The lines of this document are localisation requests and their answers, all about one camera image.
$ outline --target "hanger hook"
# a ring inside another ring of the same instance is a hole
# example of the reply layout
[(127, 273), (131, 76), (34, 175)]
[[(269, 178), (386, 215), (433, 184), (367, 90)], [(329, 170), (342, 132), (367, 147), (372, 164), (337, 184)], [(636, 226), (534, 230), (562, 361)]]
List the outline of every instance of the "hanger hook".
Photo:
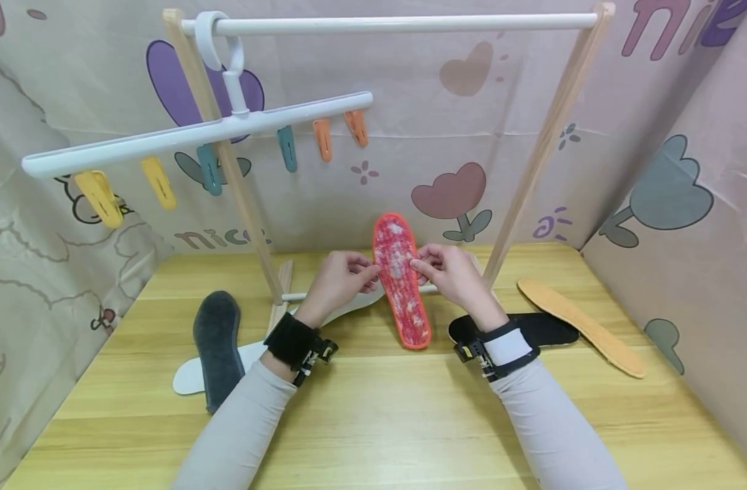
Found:
[[(196, 17), (196, 46), (198, 47), (199, 54), (201, 54), (204, 64), (214, 71), (223, 70), (223, 64), (220, 61), (218, 52), (215, 51), (215, 45), (212, 42), (212, 30), (215, 21), (228, 18), (229, 16), (227, 14), (224, 14), (219, 10), (200, 12)], [(229, 94), (231, 112), (232, 114), (237, 115), (247, 114), (249, 109), (245, 103), (242, 86), (240, 85), (240, 76), (242, 76), (243, 68), (245, 66), (245, 53), (242, 47), (242, 41), (239, 36), (227, 36), (225, 39), (229, 46), (231, 61), (229, 62), (227, 70), (223, 72), (223, 84)]]

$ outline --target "forearm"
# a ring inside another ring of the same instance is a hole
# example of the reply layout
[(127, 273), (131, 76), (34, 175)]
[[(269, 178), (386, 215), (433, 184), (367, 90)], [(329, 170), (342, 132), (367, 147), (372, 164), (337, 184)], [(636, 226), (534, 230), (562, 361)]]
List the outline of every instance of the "forearm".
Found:
[(173, 490), (248, 489), (286, 403), (297, 390), (279, 376), (276, 367), (265, 366), (279, 362), (265, 356), (245, 374), (193, 443)]
[(491, 383), (543, 490), (626, 489), (616, 462), (539, 359)]

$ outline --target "table surface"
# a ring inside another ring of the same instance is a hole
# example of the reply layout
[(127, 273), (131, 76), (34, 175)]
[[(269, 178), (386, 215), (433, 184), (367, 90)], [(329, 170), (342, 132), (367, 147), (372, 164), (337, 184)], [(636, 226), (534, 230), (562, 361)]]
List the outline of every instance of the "table surface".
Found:
[[(469, 249), (487, 261), (490, 248)], [(292, 291), (305, 291), (322, 257), (274, 259), (295, 260)], [(646, 360), (648, 375), (635, 380), (583, 340), (542, 354), (632, 489), (747, 489), (747, 458), (578, 252), (512, 248), (495, 291), (508, 311), (532, 311), (518, 278), (552, 286)], [(168, 259), (6, 488), (166, 489), (209, 419), (204, 394), (175, 394), (172, 377), (197, 355), (193, 317), (217, 289), (238, 300), (240, 344), (262, 339), (270, 298), (255, 256)], [(340, 351), (290, 402), (253, 488), (538, 489), (479, 367), (451, 351), (446, 326), (461, 311), (438, 295), (424, 302), (426, 350), (400, 347), (385, 299), (323, 329)]]

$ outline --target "white insole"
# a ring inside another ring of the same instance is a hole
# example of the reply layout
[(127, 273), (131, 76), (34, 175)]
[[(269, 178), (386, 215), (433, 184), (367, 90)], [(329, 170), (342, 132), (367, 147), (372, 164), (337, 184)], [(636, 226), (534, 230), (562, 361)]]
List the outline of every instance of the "white insole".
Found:
[[(381, 285), (379, 285), (377, 290), (373, 291), (372, 293), (359, 293), (354, 296), (354, 299), (349, 301), (349, 303), (342, 306), (342, 308), (338, 308), (337, 310), (333, 311), (332, 314), (327, 317), (327, 320), (323, 322), (322, 326), (327, 325), (330, 321), (337, 319), (338, 316), (349, 313), (349, 311), (359, 310), (360, 308), (365, 308), (365, 306), (372, 305), (383, 296), (384, 288), (382, 288)], [(297, 308), (294, 308), (293, 310), (289, 311), (289, 313), (294, 314), (296, 310)], [(242, 366), (245, 372), (248, 372), (250, 370), (251, 366), (253, 366), (253, 363), (256, 362), (256, 360), (258, 360), (262, 354), (264, 354), (265, 350), (266, 346), (264, 345), (264, 341), (254, 342), (253, 344), (238, 347), (237, 351), (240, 353), (240, 360), (242, 361)], [(172, 388), (175, 392), (177, 392), (177, 394), (193, 394), (201, 393), (202, 391), (204, 391), (202, 362), (198, 357), (194, 357), (192, 360), (186, 361), (182, 366), (179, 367), (179, 369), (175, 373), (174, 379), (172, 380)]]

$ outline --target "black insole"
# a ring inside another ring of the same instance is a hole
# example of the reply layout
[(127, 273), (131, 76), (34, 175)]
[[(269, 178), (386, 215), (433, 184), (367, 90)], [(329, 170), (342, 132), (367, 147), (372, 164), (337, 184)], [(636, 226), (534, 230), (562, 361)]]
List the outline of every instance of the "black insole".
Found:
[(193, 341), (204, 376), (207, 411), (215, 413), (245, 375), (237, 351), (240, 309), (225, 291), (204, 298), (193, 322)]
[[(564, 346), (574, 344), (580, 339), (580, 332), (555, 316), (538, 311), (535, 313), (508, 313), (512, 320), (518, 320), (525, 340), (530, 344), (544, 346)], [(449, 324), (449, 336), (455, 342), (470, 342), (475, 337), (477, 324), (471, 316), (465, 315), (452, 320)]]

